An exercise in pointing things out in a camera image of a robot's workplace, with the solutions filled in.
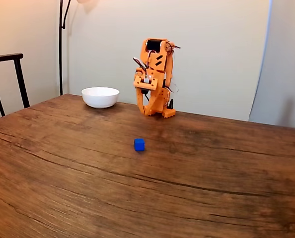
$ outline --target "wooden table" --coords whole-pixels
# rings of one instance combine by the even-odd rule
[[[295,238],[295,129],[73,95],[0,118],[0,238],[50,237]]]

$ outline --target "chair backrest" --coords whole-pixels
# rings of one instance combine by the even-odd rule
[[[0,62],[9,61],[9,60],[14,61],[18,86],[19,86],[20,94],[22,96],[23,105],[25,108],[28,108],[29,101],[28,101],[27,92],[26,92],[26,88],[25,88],[22,67],[20,66],[20,59],[22,59],[23,57],[24,57],[24,55],[22,53],[17,53],[17,54],[12,54],[12,55],[3,55],[3,56],[0,56]],[[0,114],[2,115],[2,117],[5,116],[1,101],[0,101]]]

